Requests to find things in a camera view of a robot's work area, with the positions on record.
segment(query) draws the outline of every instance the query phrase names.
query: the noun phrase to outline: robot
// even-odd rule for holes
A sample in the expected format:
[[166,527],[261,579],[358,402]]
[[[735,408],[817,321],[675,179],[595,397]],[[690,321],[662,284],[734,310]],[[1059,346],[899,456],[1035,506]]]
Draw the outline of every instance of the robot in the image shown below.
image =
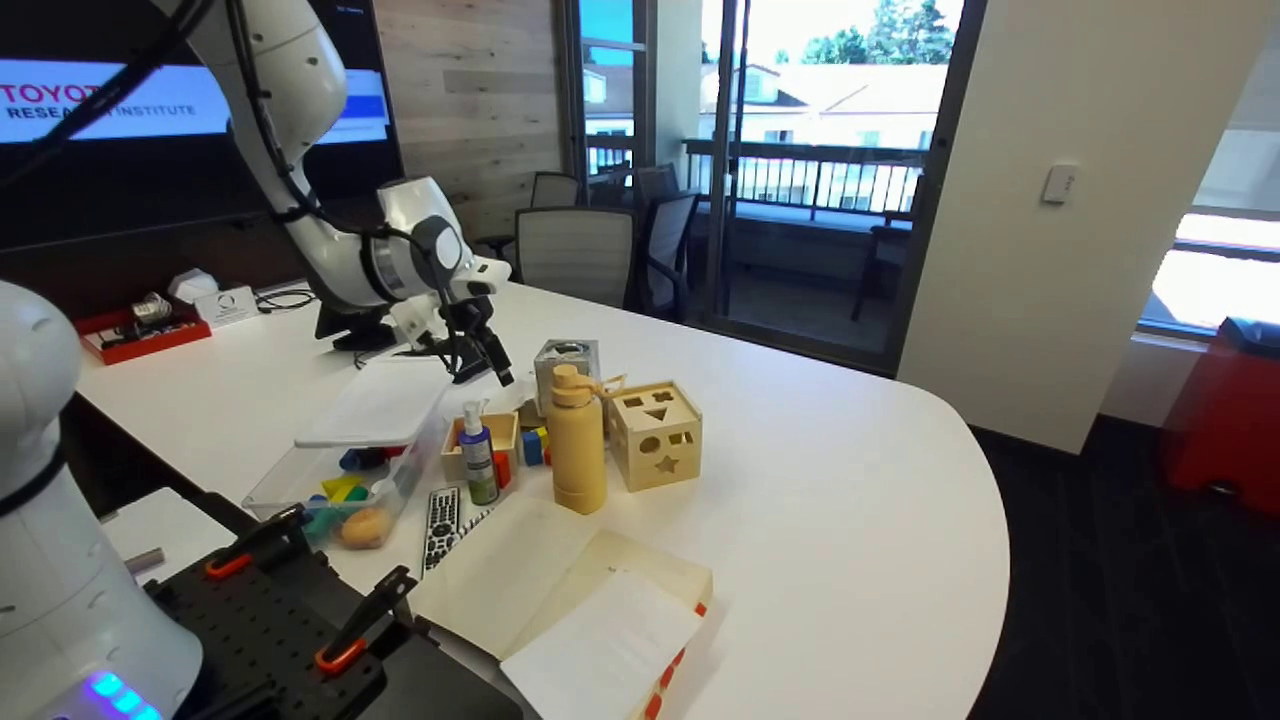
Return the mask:
[[[155,0],[231,106],[237,149],[338,311],[431,300],[510,386],[476,262],[437,179],[379,188],[384,228],[352,233],[308,194],[305,153],[343,110],[343,65],[308,0]],[[40,296],[0,284],[0,718],[161,720],[200,675],[172,624],[99,536],[61,456],[82,341]]]

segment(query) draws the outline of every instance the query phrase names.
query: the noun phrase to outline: screen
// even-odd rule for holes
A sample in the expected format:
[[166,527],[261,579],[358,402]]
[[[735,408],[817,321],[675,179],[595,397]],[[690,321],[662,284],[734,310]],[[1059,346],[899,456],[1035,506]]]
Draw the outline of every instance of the screen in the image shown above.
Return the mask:
[[[316,0],[350,65],[350,106],[305,169],[320,200],[399,176],[370,0]],[[148,0],[0,0],[0,179],[94,87],[166,34]],[[0,188],[0,253],[270,216],[210,69],[184,50],[63,153]]]

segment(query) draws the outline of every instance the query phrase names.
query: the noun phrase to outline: curved table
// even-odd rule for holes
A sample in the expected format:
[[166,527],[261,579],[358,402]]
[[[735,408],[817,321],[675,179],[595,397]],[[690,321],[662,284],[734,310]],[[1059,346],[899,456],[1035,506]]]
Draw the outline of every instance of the curved table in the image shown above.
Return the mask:
[[[1008,527],[969,423],[938,397],[789,353],[514,284],[516,371],[550,338],[599,341],[603,377],[675,382],[703,411],[703,476],[626,491],[603,525],[711,570],[717,602],[668,718],[963,718],[1008,602]],[[350,382],[314,311],[99,368],[82,397],[210,491],[242,500]],[[551,497],[550,472],[520,491]],[[333,552],[352,589],[421,552]]]

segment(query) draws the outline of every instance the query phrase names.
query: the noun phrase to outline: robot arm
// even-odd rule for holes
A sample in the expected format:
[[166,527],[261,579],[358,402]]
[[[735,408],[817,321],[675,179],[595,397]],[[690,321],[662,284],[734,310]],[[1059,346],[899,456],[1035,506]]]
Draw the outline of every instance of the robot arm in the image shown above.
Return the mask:
[[[493,292],[510,281],[510,265],[470,253],[431,176],[379,188],[384,228],[376,233],[339,228],[314,200],[305,156],[339,115],[350,87],[308,0],[211,0],[189,50],[229,96],[237,149],[333,310],[366,311],[431,296],[442,315],[456,315],[456,305],[476,305],[473,289]],[[495,338],[485,321],[476,331],[510,386]]]

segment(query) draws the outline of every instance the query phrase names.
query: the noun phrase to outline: small bottle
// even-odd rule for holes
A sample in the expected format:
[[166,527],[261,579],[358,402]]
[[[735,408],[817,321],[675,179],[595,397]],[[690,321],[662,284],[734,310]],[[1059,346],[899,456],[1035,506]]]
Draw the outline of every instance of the small bottle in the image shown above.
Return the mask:
[[463,437],[456,443],[463,451],[463,482],[470,482],[473,506],[493,506],[495,476],[493,476],[493,450],[487,450],[487,428],[479,419],[479,406],[470,406]]
[[557,366],[551,371],[550,433],[557,443],[557,506],[591,516],[607,500],[603,406],[595,397],[595,382],[580,377],[571,366]]

